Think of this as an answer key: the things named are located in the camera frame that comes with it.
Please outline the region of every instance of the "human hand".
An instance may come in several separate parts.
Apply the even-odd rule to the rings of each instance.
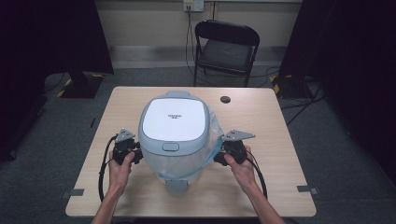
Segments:
[[[134,152],[130,152],[124,159],[122,165],[112,160],[113,151],[108,153],[110,162],[108,163],[109,169],[109,189],[113,189],[121,196],[128,184],[129,173],[131,173],[132,160],[134,159]]]
[[[245,146],[245,149],[249,152],[251,151],[249,146]],[[252,161],[252,157],[250,153],[247,154],[247,157]],[[241,186],[242,191],[248,193],[248,191],[252,190],[252,188],[257,187],[257,183],[254,175],[254,168],[253,165],[248,160],[245,160],[241,164],[238,164],[233,159],[233,156],[229,154],[225,154],[224,159],[231,166],[233,175],[235,176],[238,184]]]

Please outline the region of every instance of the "black folding chair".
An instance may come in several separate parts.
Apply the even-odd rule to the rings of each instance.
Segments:
[[[259,35],[246,25],[224,21],[201,21],[195,26],[196,55],[194,82],[198,67],[245,76],[248,85],[251,68],[260,45]],[[203,48],[201,38],[207,39]]]

